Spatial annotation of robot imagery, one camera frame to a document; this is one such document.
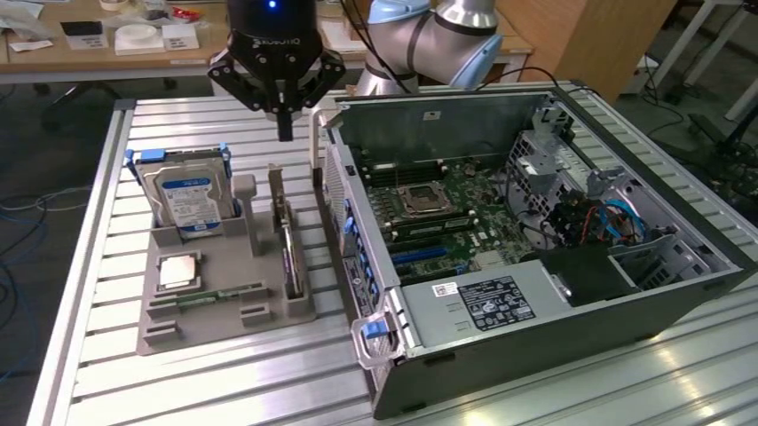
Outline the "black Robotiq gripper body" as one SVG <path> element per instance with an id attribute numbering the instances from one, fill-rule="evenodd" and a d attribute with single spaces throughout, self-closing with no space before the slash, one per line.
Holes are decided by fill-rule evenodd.
<path id="1" fill-rule="evenodd" d="M 323 44 L 316 3 L 241 0 L 226 3 L 228 51 L 263 91 L 261 107 L 280 122 L 304 108 L 319 85 Z"/>

